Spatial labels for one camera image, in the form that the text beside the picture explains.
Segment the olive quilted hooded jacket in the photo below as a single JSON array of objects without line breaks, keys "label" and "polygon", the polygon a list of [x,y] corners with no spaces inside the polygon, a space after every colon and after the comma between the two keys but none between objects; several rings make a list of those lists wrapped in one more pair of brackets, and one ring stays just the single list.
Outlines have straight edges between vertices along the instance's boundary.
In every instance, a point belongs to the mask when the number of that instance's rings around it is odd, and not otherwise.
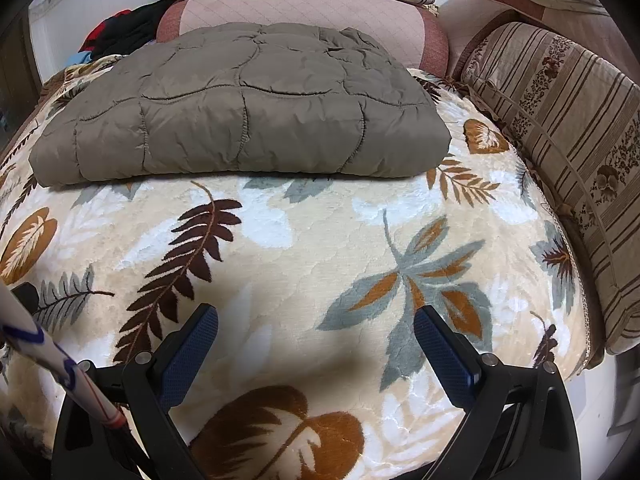
[{"label": "olive quilted hooded jacket", "polygon": [[116,62],[29,154],[43,186],[161,174],[399,179],[440,164],[432,97],[359,30],[228,23]]}]

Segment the leaf pattern beige blanket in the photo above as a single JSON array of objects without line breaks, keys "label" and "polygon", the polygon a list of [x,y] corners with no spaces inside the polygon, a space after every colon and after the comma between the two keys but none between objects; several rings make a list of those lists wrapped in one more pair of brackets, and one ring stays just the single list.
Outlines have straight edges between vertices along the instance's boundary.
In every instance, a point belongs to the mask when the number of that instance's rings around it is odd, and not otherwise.
[{"label": "leaf pattern beige blanket", "polygon": [[218,336],[171,418],[212,479],[387,479],[436,460],[454,408],[413,335],[434,307],[479,352],[579,373],[587,301],[506,130],[421,81],[451,134],[405,180],[180,176],[55,191],[29,153],[110,64],[74,70],[1,162],[1,276],[74,359],[156,349],[195,308]]}]

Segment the pile of dark clothes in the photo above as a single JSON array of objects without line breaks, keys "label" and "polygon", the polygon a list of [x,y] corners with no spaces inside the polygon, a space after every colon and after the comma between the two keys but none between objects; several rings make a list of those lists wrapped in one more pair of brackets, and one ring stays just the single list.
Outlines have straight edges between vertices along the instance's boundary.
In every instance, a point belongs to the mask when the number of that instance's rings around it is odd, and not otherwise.
[{"label": "pile of dark clothes", "polygon": [[171,7],[172,0],[122,10],[101,22],[86,37],[76,54],[65,65],[85,64],[112,54],[128,55],[156,38],[160,20]]}]

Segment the striped floral side cushion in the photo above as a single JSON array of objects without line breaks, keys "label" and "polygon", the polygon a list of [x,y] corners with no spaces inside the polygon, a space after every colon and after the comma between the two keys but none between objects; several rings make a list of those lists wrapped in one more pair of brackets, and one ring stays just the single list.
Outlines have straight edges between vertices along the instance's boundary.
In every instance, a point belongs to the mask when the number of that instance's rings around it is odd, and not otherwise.
[{"label": "striped floral side cushion", "polygon": [[638,346],[638,84],[580,44],[517,22],[480,42],[461,80],[570,218],[598,294],[605,349]]}]

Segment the pink quilted sofa cushion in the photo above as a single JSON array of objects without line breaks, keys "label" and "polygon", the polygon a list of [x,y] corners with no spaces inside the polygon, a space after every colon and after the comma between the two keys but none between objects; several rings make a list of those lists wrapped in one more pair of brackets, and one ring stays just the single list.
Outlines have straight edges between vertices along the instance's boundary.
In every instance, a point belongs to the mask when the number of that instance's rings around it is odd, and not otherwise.
[{"label": "pink quilted sofa cushion", "polygon": [[439,77],[448,68],[448,37],[436,16],[397,0],[180,0],[160,19],[156,40],[224,23],[350,27],[375,39],[407,67]]}]

